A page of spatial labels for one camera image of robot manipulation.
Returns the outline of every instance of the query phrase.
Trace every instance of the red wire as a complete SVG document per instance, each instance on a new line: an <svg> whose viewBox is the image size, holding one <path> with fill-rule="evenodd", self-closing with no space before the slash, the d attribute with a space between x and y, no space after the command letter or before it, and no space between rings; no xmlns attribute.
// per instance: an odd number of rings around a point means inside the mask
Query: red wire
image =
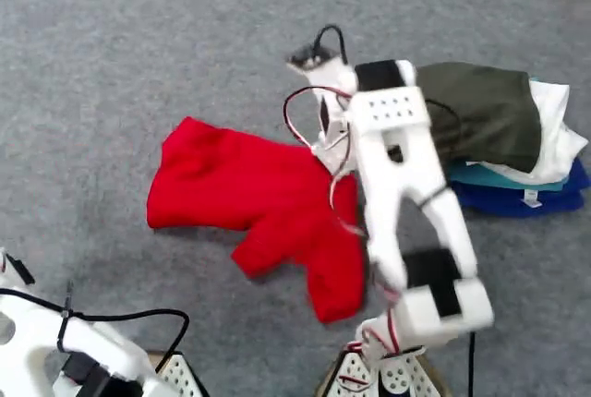
<svg viewBox="0 0 591 397"><path fill-rule="evenodd" d="M396 339L396 334L394 333L394 326L392 324L392 309L388 309L388 331L390 332L390 338L392 339L392 346L394 347L395 354L400 352L400 346L398 345L398 340Z"/></svg>
<svg viewBox="0 0 591 397"><path fill-rule="evenodd" d="M339 376L339 379L341 380L348 380L352 383L355 383L357 385L368 385L369 383L364 381L364 380L360 380L360 379L356 379L355 377L349 377L349 376Z"/></svg>

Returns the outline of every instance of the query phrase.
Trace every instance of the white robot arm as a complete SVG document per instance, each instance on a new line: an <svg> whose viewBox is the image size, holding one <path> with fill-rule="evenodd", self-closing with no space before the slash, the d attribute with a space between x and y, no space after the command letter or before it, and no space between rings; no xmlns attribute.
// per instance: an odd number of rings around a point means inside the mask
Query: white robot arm
<svg viewBox="0 0 591 397"><path fill-rule="evenodd" d="M32 277L0 248L0 395L3 397L175 397L147 353L106 323L49 309L31 295ZM44 361L59 346L70 357L57 381L45 376ZM206 397L195 390L195 397Z"/></svg>
<svg viewBox="0 0 591 397"><path fill-rule="evenodd" d="M339 33L340 53L320 45L328 29ZM366 357L445 344L491 325L492 308L476 276L460 205L446 186L412 64L353 68L342 33L329 25L313 44L292 54L288 65L308 79L319 102L321 131L312 152L336 178L358 171L367 202L368 258L397 294L391 309L357 330ZM396 229L404 196L433 224L438 247L401 253Z"/></svg>

